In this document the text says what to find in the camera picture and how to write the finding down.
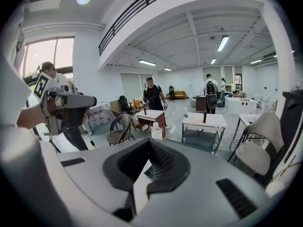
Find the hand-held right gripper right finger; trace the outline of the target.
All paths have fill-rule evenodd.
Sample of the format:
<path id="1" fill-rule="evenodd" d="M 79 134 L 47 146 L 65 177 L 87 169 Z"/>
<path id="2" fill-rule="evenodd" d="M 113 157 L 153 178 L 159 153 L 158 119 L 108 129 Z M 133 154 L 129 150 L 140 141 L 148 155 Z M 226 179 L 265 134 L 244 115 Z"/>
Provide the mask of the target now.
<path id="1" fill-rule="evenodd" d="M 240 217 L 216 182 L 232 181 L 257 207 L 269 197 L 254 179 L 224 159 L 172 141 L 165 146 L 181 152 L 190 162 L 187 179 L 174 191 L 153 194 L 136 217 L 138 227 L 231 227 Z"/>

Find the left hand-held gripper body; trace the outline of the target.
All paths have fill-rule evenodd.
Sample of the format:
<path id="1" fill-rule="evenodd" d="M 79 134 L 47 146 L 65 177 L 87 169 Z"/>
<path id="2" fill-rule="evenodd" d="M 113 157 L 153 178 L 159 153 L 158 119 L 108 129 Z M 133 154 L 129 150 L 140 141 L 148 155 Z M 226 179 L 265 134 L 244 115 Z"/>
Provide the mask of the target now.
<path id="1" fill-rule="evenodd" d="M 68 128 L 81 126 L 86 110 L 97 104 L 95 97 L 71 94 L 67 85 L 59 86 L 44 73 L 38 74 L 33 95 L 47 118 L 45 136 L 59 135 Z"/>

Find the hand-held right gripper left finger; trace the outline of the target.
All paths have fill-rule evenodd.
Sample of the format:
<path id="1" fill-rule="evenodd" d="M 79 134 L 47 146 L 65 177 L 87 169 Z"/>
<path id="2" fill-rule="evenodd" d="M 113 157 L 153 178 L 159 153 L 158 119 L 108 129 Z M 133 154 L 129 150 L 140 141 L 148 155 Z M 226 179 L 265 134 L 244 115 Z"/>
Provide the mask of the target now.
<path id="1" fill-rule="evenodd" d="M 69 177 L 90 200 L 127 222 L 136 214 L 134 193 L 114 188 L 104 175 L 103 164 L 110 155 L 132 144 L 129 141 L 121 145 L 57 155 Z"/>

